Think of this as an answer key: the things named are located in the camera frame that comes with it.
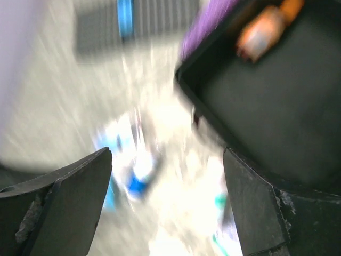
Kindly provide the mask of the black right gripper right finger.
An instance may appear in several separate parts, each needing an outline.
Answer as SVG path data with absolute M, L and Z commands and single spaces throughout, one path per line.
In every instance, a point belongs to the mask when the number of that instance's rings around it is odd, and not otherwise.
M 340 197 L 256 172 L 223 154 L 243 255 L 340 255 Z

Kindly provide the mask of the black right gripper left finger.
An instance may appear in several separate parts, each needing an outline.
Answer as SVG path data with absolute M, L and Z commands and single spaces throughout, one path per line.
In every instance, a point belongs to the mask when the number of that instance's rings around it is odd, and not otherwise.
M 1 255 L 87 255 L 111 176 L 102 148 L 1 190 Z

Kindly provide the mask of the blue white bandage roll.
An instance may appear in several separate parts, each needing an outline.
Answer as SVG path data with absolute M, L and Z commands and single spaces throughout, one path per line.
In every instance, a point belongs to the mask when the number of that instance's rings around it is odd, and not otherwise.
M 138 151 L 133 161 L 121 175 L 121 186 L 127 197 L 132 201 L 143 200 L 153 183 L 159 166 L 159 152 L 148 150 Z

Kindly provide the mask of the brown bottle orange cap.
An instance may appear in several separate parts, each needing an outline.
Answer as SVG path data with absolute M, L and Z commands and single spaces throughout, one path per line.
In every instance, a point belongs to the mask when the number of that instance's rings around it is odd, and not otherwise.
M 279 41 L 303 6 L 303 0 L 286 0 L 280 6 L 267 6 L 241 31 L 236 54 L 256 62 Z

